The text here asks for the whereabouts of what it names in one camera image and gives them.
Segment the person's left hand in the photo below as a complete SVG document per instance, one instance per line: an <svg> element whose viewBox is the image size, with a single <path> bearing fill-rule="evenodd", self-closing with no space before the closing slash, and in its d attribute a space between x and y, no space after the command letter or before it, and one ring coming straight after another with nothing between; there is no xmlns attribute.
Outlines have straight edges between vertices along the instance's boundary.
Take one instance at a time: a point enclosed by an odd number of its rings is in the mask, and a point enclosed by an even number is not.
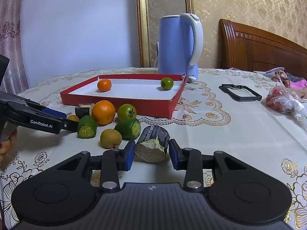
<svg viewBox="0 0 307 230"><path fill-rule="evenodd" d="M16 156L15 146L17 142L17 129L10 135L8 140L1 142L1 170L5 169Z"/></svg>

